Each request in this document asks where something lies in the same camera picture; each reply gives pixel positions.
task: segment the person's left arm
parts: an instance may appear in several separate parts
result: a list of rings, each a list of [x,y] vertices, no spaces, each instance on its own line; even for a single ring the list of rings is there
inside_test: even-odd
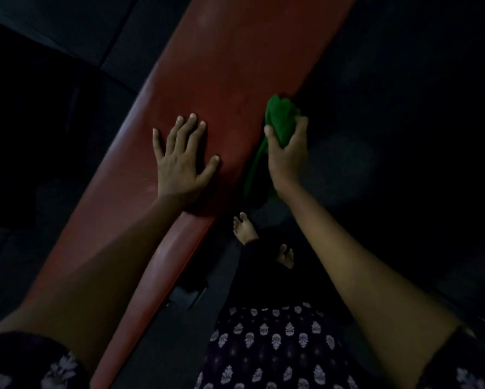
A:
[[[32,298],[0,322],[0,333],[40,334],[64,345],[93,374],[161,239],[214,175],[219,157],[196,174],[199,140],[206,124],[178,117],[166,152],[153,130],[158,163],[158,198],[147,214],[94,258],[54,287]]]

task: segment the red upholstery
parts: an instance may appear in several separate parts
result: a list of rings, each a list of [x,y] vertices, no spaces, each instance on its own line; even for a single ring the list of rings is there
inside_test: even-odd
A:
[[[205,157],[222,166],[200,213],[183,213],[156,250],[92,379],[109,386],[230,200],[258,144],[266,102],[293,95],[354,0],[192,0],[30,293],[89,260],[156,197],[151,129],[208,122]]]

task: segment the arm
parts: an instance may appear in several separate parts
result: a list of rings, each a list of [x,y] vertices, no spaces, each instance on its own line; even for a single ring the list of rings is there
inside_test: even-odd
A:
[[[307,118],[282,150],[270,126],[269,171],[279,196],[298,225],[338,293],[381,361],[402,389],[414,388],[424,367],[460,325],[429,295],[363,248],[298,182],[307,157]]]
[[[90,374],[95,371],[161,239],[219,164],[215,156],[196,175],[197,146],[206,124],[201,122],[187,143],[196,117],[183,122],[178,117],[165,155],[153,130],[158,198],[147,214],[75,273],[2,320],[0,333],[15,330],[52,338],[73,351]]]

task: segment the person's right thumb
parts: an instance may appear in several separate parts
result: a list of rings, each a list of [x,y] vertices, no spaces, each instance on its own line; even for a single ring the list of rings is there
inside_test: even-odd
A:
[[[271,125],[266,125],[264,127],[264,135],[266,138],[268,138],[268,147],[270,152],[280,149],[277,136],[275,135],[274,129]]]

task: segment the hand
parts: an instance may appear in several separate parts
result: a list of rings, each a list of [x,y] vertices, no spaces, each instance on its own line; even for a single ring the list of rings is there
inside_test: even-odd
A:
[[[165,154],[160,146],[160,133],[153,129],[152,146],[158,162],[158,197],[176,197],[184,205],[189,205],[199,197],[215,174],[219,156],[213,156],[201,174],[196,173],[197,147],[207,127],[206,122],[201,121],[188,137],[196,121],[194,114],[190,115],[186,123],[182,116],[178,116],[167,137]]]
[[[289,144],[282,149],[271,125],[264,127],[269,147],[269,174],[278,195],[289,186],[299,183],[300,171],[307,161],[307,117],[298,116],[296,130]]]

